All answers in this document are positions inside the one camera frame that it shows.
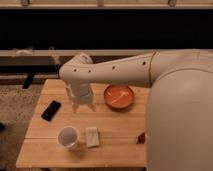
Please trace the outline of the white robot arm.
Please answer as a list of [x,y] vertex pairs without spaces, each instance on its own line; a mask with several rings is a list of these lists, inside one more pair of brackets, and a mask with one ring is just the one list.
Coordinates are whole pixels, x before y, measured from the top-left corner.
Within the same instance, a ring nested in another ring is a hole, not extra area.
[[80,53],[59,75],[74,108],[92,104],[93,83],[148,88],[147,171],[213,171],[213,51],[154,51],[97,64]]

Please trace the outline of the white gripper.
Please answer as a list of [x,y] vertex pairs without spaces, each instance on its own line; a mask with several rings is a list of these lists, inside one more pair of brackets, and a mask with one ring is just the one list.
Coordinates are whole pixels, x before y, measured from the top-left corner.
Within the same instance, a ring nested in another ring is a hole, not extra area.
[[73,113],[77,113],[79,105],[83,104],[87,104],[92,111],[96,112],[93,104],[93,91],[89,84],[69,84],[66,86],[66,90],[73,103]]

